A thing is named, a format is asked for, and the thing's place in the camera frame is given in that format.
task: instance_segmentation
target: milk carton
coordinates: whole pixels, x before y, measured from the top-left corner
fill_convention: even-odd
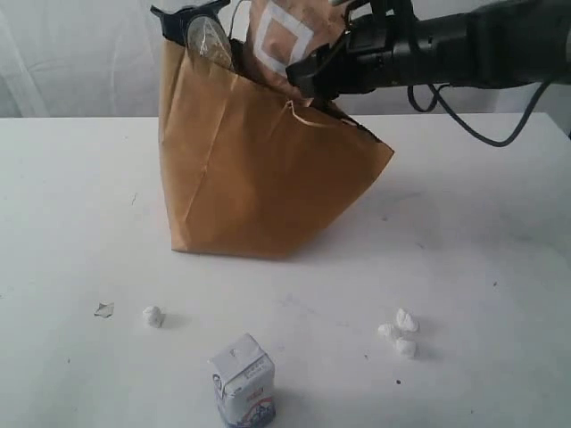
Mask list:
[[[274,363],[250,334],[210,361],[218,410],[229,428],[260,428],[276,415]]]

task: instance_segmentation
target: marshmallow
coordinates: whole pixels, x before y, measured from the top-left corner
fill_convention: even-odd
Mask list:
[[[403,308],[400,308],[396,313],[396,324],[403,332],[418,331],[418,321]]]
[[[413,341],[407,341],[406,339],[397,339],[394,347],[399,355],[408,359],[413,359],[417,353],[417,344]]]
[[[382,336],[386,337],[386,339],[393,345],[396,343],[397,339],[401,337],[401,331],[396,325],[392,324],[380,325],[378,327],[378,332]]]
[[[164,315],[156,306],[149,306],[143,311],[143,319],[147,325],[154,328],[161,328]]]

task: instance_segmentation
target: paper bag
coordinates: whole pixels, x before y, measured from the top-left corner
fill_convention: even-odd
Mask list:
[[[252,0],[244,45],[248,76],[301,100],[299,90],[287,82],[286,67],[333,44],[345,29],[345,9],[327,0]]]
[[[164,42],[161,175],[172,249],[291,254],[377,179],[368,131]]]

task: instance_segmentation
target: black cable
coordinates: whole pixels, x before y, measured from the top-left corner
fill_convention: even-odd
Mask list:
[[[417,59],[422,55],[422,52],[420,51],[420,47],[418,46],[418,40],[415,36],[415,23],[418,20],[418,18],[414,14],[414,8],[412,6],[412,2],[410,0],[401,0],[400,2],[396,2],[395,14],[397,14],[398,19],[401,21],[401,24],[405,31],[405,35],[409,40],[409,46],[412,52],[412,60],[416,63]],[[440,91],[442,90],[442,88],[436,89],[434,85],[428,85],[430,91],[433,94],[433,100],[428,106],[428,109],[426,109],[426,112],[432,111],[435,108],[435,103],[439,103],[444,108],[444,111],[446,111],[456,121],[456,123],[458,123],[464,130],[466,130],[474,138],[486,144],[489,144],[492,147],[498,147],[498,148],[506,147],[512,144],[519,137],[521,131],[523,131],[525,125],[527,125],[527,122],[531,117],[532,113],[534,112],[534,109],[537,106],[537,103],[541,99],[542,95],[556,79],[557,77],[548,79],[545,82],[543,82],[539,86],[539,88],[537,88],[537,91],[535,91],[534,96],[532,96],[532,99],[525,108],[524,114],[519,123],[517,124],[516,128],[511,133],[511,135],[503,141],[492,140],[491,138],[483,136],[482,134],[475,131],[472,127],[470,127],[468,123],[466,123],[458,115],[458,113],[456,113],[452,109],[452,107],[450,107],[450,105],[442,98],[442,96],[440,95]],[[423,112],[423,109],[418,105],[414,97],[414,87],[412,86],[409,87],[408,94],[409,94],[409,102],[412,105],[412,107],[417,111]]]

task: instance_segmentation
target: white table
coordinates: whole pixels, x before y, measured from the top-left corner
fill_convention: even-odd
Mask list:
[[[504,150],[445,116],[358,119],[396,157],[282,262],[170,251],[156,119],[0,120],[0,426],[221,427],[206,360],[244,332],[276,428],[568,426],[571,142],[543,114]],[[413,361],[377,336],[400,306]]]

